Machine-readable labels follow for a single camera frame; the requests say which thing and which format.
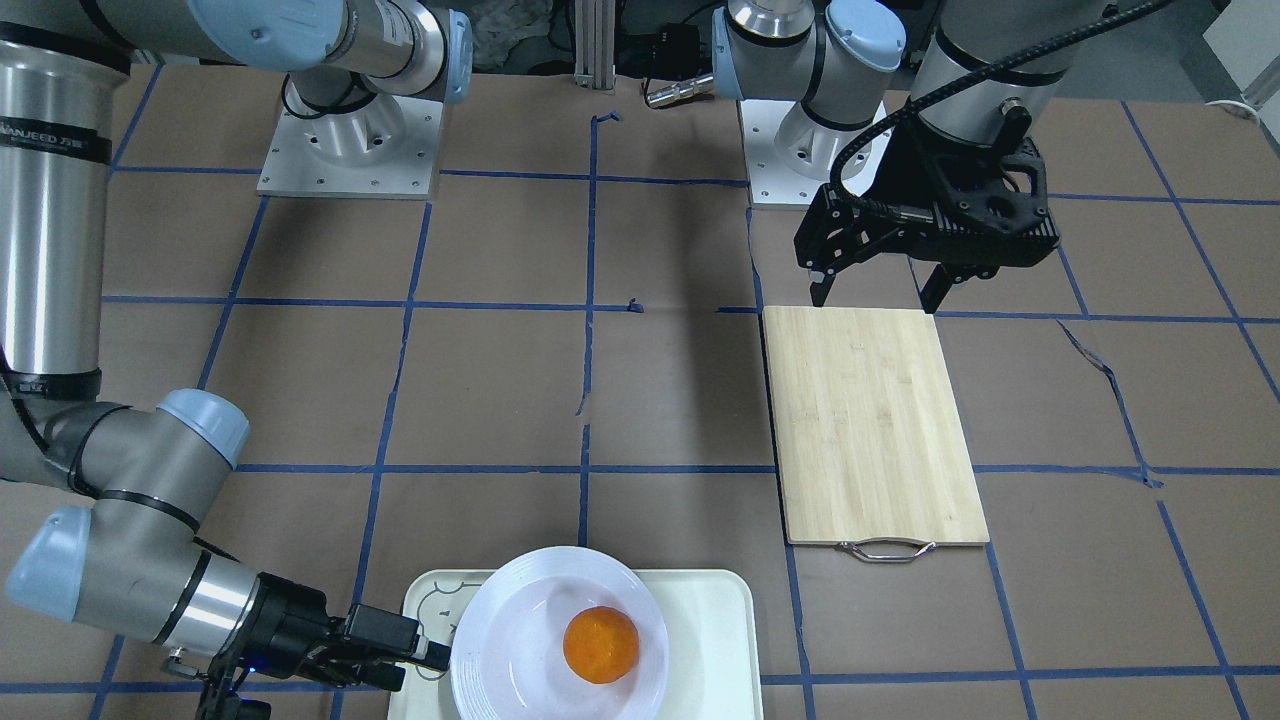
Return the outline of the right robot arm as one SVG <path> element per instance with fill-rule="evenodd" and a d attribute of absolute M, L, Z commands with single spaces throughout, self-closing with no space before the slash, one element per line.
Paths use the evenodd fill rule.
<path fill-rule="evenodd" d="M 291 76 L 324 120 L 401 99 L 458 102 L 474 31 L 430 1 L 5 1 L 3 4 L 3 480 L 77 497 L 19 556 L 4 592 L 63 623 L 202 655 L 207 693 L 250 673 L 398 691 L 449 648 L 397 612 L 259 571 L 201 538 L 250 421 L 206 389 L 155 409 L 102 398 L 100 340 L 113 102 L 140 50 Z"/>

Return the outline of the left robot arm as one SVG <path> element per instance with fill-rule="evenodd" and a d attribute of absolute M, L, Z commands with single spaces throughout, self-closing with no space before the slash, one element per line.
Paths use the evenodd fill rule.
<path fill-rule="evenodd" d="M 881 1 L 730 1 L 712 28 L 717 94 L 790 102 L 780 152 L 819 181 L 794 236 L 813 305 L 826 304 L 840 272 L 881 254 L 934 263 L 919 293 L 933 313 L 955 284 L 1034 266 L 1059 249 L 1030 128 L 1073 47 L 997 70 L 881 131 L 884 152 L 864 184 L 861 150 L 838 154 L 874 126 L 908 58 L 895 10 Z"/>

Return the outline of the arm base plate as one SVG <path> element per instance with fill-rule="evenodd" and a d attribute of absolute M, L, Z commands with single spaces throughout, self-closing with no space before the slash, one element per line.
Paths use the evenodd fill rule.
<path fill-rule="evenodd" d="M 297 92 L 287 90 L 257 183 L 278 197 L 429 200 L 445 105 L 379 95 L 352 113 L 301 119 Z"/>
<path fill-rule="evenodd" d="M 858 135 L 818 126 L 796 102 L 744 100 L 739 115 L 754 209 L 805 210 Z"/>

